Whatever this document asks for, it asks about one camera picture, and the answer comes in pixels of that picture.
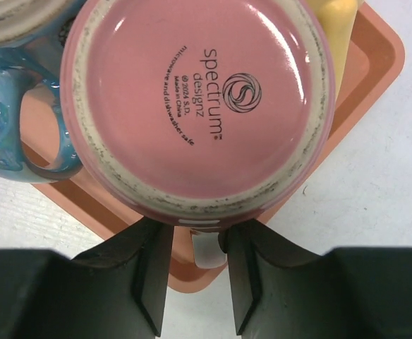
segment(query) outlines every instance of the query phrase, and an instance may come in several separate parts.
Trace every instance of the ceramic mug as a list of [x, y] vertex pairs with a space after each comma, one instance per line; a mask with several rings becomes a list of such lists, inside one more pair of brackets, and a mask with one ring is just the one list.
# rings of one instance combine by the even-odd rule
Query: ceramic mug
[[300, 0], [89, 0], [63, 54], [63, 117], [115, 197], [219, 229], [272, 207], [313, 166], [332, 62]]
[[[0, 0], [0, 177], [53, 182], [81, 168], [59, 100], [59, 71], [68, 29], [85, 0]], [[54, 95], [60, 146], [48, 167], [33, 164], [20, 142], [23, 96], [38, 84]]]

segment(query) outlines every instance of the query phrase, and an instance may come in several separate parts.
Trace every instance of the white surface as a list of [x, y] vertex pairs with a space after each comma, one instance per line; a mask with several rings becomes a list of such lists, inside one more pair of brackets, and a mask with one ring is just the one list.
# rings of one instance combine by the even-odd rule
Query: white surface
[[[404, 41], [400, 77], [272, 219], [318, 253], [339, 245], [412, 246], [412, 0], [369, 4]], [[100, 239], [27, 184], [0, 179], [0, 247], [73, 256]], [[164, 339], [235, 338], [228, 273], [194, 295], [168, 291]]]

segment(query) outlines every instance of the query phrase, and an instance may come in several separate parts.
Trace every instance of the orange plastic tray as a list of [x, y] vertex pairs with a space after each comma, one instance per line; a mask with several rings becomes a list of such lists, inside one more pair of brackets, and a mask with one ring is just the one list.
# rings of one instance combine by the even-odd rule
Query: orange plastic tray
[[[389, 87], [403, 65], [404, 46], [397, 34], [367, 4], [362, 5], [351, 37], [332, 130], [316, 166]], [[39, 88], [26, 95], [22, 107], [25, 152], [40, 165], [54, 159], [59, 143], [49, 101], [47, 92]], [[103, 239], [141, 218], [108, 194], [84, 169], [72, 180], [35, 187]], [[283, 203], [261, 215], [260, 220], [267, 222]], [[195, 266], [190, 230], [176, 227], [169, 276], [171, 288], [185, 293], [200, 291], [225, 267], [204, 270]]]

